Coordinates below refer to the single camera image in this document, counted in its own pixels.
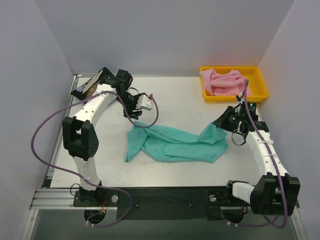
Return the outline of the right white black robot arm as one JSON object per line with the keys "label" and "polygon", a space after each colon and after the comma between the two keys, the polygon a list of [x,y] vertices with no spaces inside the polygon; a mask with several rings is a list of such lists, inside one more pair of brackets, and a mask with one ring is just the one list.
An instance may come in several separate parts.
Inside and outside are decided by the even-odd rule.
{"label": "right white black robot arm", "polygon": [[228,106],[224,113],[213,122],[216,127],[239,134],[248,144],[260,173],[256,185],[244,181],[230,180],[223,192],[223,199],[229,205],[242,200],[250,205],[257,215],[292,215],[300,181],[289,174],[282,165],[271,140],[270,130],[264,121],[259,120],[256,103],[247,106]]}

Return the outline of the teal t shirt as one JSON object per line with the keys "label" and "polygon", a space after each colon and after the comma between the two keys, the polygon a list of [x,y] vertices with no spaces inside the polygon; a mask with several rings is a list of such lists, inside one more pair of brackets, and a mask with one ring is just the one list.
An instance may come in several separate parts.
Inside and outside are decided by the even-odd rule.
{"label": "teal t shirt", "polygon": [[142,151],[161,163],[214,163],[228,149],[226,137],[227,133],[212,123],[200,134],[163,125],[148,128],[134,126],[127,132],[124,161],[132,161]]}

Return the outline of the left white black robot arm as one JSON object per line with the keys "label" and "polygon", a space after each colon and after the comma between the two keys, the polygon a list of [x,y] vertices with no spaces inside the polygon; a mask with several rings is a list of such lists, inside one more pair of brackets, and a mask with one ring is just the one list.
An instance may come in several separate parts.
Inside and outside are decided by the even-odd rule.
{"label": "left white black robot arm", "polygon": [[120,69],[117,74],[112,74],[104,67],[71,92],[72,96],[84,101],[84,106],[74,116],[63,119],[63,147],[72,156],[78,173],[84,177],[80,180],[79,192],[91,206],[98,206],[103,200],[103,193],[97,189],[102,183],[94,159],[99,147],[95,126],[117,97],[124,103],[124,116],[138,120],[142,114],[140,102],[143,95],[129,93],[132,81],[128,71]]}

